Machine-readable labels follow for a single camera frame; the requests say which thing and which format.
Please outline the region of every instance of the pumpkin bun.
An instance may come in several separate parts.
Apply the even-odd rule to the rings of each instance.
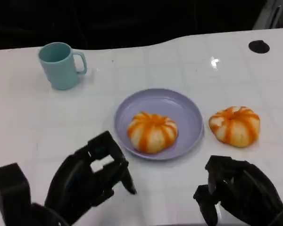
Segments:
[[[133,147],[142,153],[158,153],[171,146],[177,138],[176,123],[168,117],[140,112],[128,126]]]
[[[259,137],[260,118],[247,107],[229,107],[210,117],[216,138],[235,147],[247,147]]]

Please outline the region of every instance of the purple plate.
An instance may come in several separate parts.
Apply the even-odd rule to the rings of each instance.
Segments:
[[[171,147],[158,154],[144,154],[134,149],[127,136],[127,127],[141,111],[167,116],[176,122],[178,137]],[[122,147],[151,160],[168,160],[186,154],[203,134],[203,118],[198,107],[186,96],[167,89],[147,89],[129,96],[118,107],[114,126]]]

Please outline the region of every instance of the white table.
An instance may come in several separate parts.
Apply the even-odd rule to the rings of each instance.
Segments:
[[[248,43],[258,39],[269,44],[270,52],[249,50]],[[54,173],[69,154],[106,129],[113,133],[113,115],[125,97],[152,87],[173,89],[195,101],[204,117],[204,139],[189,155],[171,162],[144,161],[124,152],[138,195],[116,186],[114,197],[91,209],[77,226],[203,223],[192,196],[207,183],[204,166],[212,154],[256,164],[283,201],[283,29],[86,50],[87,75],[68,91],[50,87],[38,50],[0,51],[0,166],[19,163],[33,201],[44,202]],[[261,118],[259,141],[250,148],[221,144],[208,127],[210,115],[232,105],[246,105]],[[220,222],[237,222],[222,209],[221,216]]]

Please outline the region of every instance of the tabletop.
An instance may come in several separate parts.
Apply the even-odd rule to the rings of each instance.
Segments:
[[[264,40],[270,51],[250,51],[252,40]],[[138,195],[117,185],[115,195],[76,226],[203,223],[192,196],[207,183],[204,166],[212,154],[256,164],[283,201],[283,29],[83,50],[88,72],[67,91],[51,88],[38,62],[39,49],[0,50],[0,166],[18,162],[34,202],[44,203],[54,173],[69,154],[107,129],[115,136],[117,106],[147,88],[172,89],[192,99],[204,118],[204,138],[188,155],[167,162],[145,161],[124,150]],[[249,148],[224,145],[209,129],[209,117],[232,105],[248,106],[261,118],[259,140]],[[219,217],[222,223],[239,222],[222,208]]]

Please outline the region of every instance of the mug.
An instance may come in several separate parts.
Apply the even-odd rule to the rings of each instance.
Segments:
[[[73,55],[79,55],[84,64],[84,70],[78,72]],[[51,86],[55,89],[66,90],[79,82],[79,75],[86,74],[87,63],[82,52],[73,51],[69,45],[53,42],[45,45],[39,51],[39,60]]]

